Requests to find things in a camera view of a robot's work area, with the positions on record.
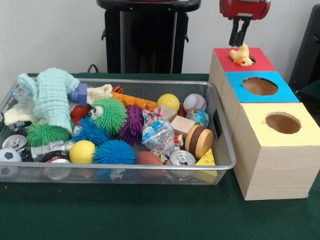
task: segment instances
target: rubber duck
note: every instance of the rubber duck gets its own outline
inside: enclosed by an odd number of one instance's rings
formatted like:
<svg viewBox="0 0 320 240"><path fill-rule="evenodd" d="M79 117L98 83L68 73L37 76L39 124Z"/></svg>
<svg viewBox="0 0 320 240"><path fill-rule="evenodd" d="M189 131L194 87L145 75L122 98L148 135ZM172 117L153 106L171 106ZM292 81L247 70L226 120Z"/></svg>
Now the rubber duck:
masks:
<svg viewBox="0 0 320 240"><path fill-rule="evenodd" d="M250 58L249 48L245 43L243 43L238 51L231 50L230 57L235 64L243 67L248 67L255 64Z"/></svg>

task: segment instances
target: white wall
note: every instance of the white wall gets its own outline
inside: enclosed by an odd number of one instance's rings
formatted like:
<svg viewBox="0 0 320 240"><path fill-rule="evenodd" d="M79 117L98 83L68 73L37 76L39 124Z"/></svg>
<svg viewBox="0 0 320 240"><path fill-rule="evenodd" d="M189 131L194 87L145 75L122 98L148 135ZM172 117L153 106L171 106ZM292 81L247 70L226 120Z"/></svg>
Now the white wall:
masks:
<svg viewBox="0 0 320 240"><path fill-rule="evenodd" d="M320 0L272 0L267 17L251 22L248 29L246 43L261 47L287 81L317 3ZM212 49L228 47L232 22L219 13L218 0L202 0L189 18L182 70L208 73ZM95 0L1 0L0 96L24 72L57 67L78 73L91 63L106 71L104 28L104 10Z"/></svg>

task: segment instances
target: wire mesh basket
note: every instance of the wire mesh basket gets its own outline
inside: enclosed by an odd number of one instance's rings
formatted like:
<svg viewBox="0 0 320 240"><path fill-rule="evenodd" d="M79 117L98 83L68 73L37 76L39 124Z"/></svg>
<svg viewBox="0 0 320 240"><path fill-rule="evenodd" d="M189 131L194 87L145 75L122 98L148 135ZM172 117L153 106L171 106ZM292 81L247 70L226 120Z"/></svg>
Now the wire mesh basket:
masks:
<svg viewBox="0 0 320 240"><path fill-rule="evenodd" d="M157 101L167 93L178 97L180 102L190 94L202 95L207 101L206 112L210 117L208 128L214 132L212 151L216 166L174 166L174 165L122 165L122 164L75 164L40 162L0 162L0 171L11 171L10 177L0 177L0 182L17 183L117 183L117 184L170 184L170 185L217 185L227 170L236 164L226 119L219 95L214 85L204 81L159 81L119 79L79 79L96 88L105 84L122 86L126 95ZM15 104L11 91L0 105L1 112ZM4 124L0 117L0 143L16 134ZM149 151L144 145L132 146L135 152Z"/></svg>

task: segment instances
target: blue plastic piece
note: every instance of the blue plastic piece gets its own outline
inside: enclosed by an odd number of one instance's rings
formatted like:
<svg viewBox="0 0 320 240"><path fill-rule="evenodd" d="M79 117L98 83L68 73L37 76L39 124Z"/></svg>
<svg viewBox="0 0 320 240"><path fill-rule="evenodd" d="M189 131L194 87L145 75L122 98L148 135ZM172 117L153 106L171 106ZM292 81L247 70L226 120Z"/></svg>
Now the blue plastic piece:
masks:
<svg viewBox="0 0 320 240"><path fill-rule="evenodd" d="M70 93L69 100L73 103L78 103L79 106L87 105L87 88L88 85L86 83L80 83L79 86Z"/></svg>
<svg viewBox="0 0 320 240"><path fill-rule="evenodd" d="M241 103L299 103L295 94L276 71L226 72L233 90ZM274 83L278 92L273 95L255 95L243 85L248 78L263 78Z"/></svg>

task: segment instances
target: circular hole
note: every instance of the circular hole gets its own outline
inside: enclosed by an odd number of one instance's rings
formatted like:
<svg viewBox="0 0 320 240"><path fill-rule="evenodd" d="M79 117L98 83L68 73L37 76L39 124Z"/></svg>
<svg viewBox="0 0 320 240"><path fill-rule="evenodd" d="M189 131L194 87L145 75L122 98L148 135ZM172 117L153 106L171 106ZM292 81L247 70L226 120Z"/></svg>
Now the circular hole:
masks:
<svg viewBox="0 0 320 240"><path fill-rule="evenodd" d="M249 58L251 59L251 61L253 62L253 64L256 64L256 63L257 63L257 60L256 60L253 56L249 55Z"/></svg>
<svg viewBox="0 0 320 240"><path fill-rule="evenodd" d="M270 128L282 134L295 134L301 129L298 119L283 112L271 113L265 120Z"/></svg>
<svg viewBox="0 0 320 240"><path fill-rule="evenodd" d="M278 92L277 85L262 77L249 77L242 84L245 89L254 95L268 96Z"/></svg>

